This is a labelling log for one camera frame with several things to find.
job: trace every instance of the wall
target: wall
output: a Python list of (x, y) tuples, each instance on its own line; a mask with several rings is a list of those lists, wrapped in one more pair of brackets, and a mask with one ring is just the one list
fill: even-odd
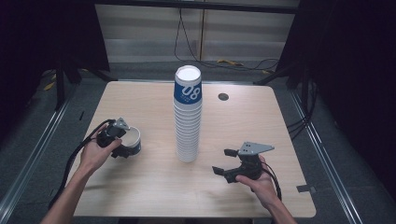
[[(228, 0), (212, 2), (241, 4)], [(243, 4), (297, 7), (298, 0), (247, 0)], [(176, 8), (97, 5), (110, 63), (174, 61)], [(279, 58), (293, 15), (182, 9), (191, 49), (198, 59), (258, 61)], [(180, 26), (177, 56), (192, 59)]]

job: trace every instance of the black mount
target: black mount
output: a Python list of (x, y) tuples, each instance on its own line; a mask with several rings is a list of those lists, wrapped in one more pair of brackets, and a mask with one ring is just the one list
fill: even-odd
[(237, 175), (245, 175), (250, 179), (258, 179), (262, 175), (262, 161), (259, 153), (272, 150), (274, 147), (257, 143), (245, 142), (241, 149), (224, 149), (224, 154), (230, 157), (238, 156), (241, 165), (238, 168), (225, 171), (219, 167), (212, 166), (215, 175), (222, 175), (230, 183), (236, 183)]
[[(99, 132), (97, 135), (97, 143), (100, 147), (107, 147), (117, 138), (121, 138), (126, 134), (125, 130), (129, 130), (129, 126), (124, 119), (111, 120), (107, 128)], [(129, 156), (136, 155), (140, 151), (140, 143), (136, 147), (126, 147), (120, 145), (116, 147), (111, 154), (111, 157), (117, 158), (118, 156), (128, 158)]]

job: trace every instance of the cup logo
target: cup logo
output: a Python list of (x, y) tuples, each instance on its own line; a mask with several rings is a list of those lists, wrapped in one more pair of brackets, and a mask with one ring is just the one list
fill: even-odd
[(202, 99), (202, 83), (195, 86), (181, 86), (175, 81), (174, 97), (183, 105), (193, 105)]

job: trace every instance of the printed number on cup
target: printed number on cup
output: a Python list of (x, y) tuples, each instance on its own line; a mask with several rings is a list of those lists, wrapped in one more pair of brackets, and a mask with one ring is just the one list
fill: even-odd
[(190, 99), (195, 100), (198, 97), (198, 94), (201, 92), (201, 89), (199, 87), (194, 88), (194, 87), (184, 87), (183, 90), (181, 91), (184, 95), (190, 95)]

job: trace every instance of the metal frame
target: metal frame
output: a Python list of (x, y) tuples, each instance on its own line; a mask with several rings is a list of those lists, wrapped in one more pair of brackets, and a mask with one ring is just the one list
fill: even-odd
[(177, 8), (212, 9), (212, 10), (225, 10), (225, 11), (267, 12), (267, 13), (280, 13), (280, 14), (296, 14), (299, 11), (297, 7), (271, 7), (271, 6), (210, 3), (210, 2), (195, 2), (195, 1), (92, 0), (92, 1), (78, 1), (78, 2), (94, 3), (99, 5), (114, 5), (114, 6), (177, 7)]
[(14, 211), (15, 206), (17, 205), (18, 200), (23, 194), (24, 190), (27, 187), (27, 184), (35, 171), (38, 163), (41, 160), (44, 152), (47, 149), (47, 146), (50, 142), (51, 137), (55, 133), (59, 123), (64, 116), (64, 112), (66, 111), (70, 99), (74, 95), (76, 91), (77, 85), (72, 86), (72, 90), (70, 91), (69, 96), (66, 98), (64, 104), (59, 108), (58, 111), (52, 115), (52, 118), (49, 121), (45, 131), (41, 135), (37, 144), (31, 155), (29, 156), (27, 162), (24, 164), (17, 178), (12, 183), (11, 187), (8, 189), (7, 193), (4, 195), (2, 201), (0, 202), (0, 224), (6, 224), (12, 212)]
[[(304, 118), (305, 112), (301, 106), (302, 101), (300, 99), (300, 96), (298, 95), (296, 90), (290, 91), (290, 93), (293, 102), (297, 107), (297, 111), (300, 117)], [(341, 180), (340, 176), (335, 170), (335, 167), (332, 164), (332, 160), (330, 159), (330, 156), (327, 153), (326, 148), (323, 146), (323, 143), (318, 135), (318, 132), (315, 129), (314, 124), (310, 121), (307, 123), (305, 128), (309, 137), (311, 138), (312, 144), (314, 145), (316, 152), (318, 153), (320, 162), (322, 163), (323, 168), (327, 176), (329, 177), (329, 180), (332, 184), (332, 188), (334, 189), (335, 194), (337, 195), (338, 200), (340, 201), (340, 204), (343, 207), (344, 212), (346, 213), (346, 217), (349, 220), (349, 223), (353, 223), (353, 224), (363, 223), (358, 213), (358, 210), (352, 201), (352, 198), (350, 197), (343, 181)]]

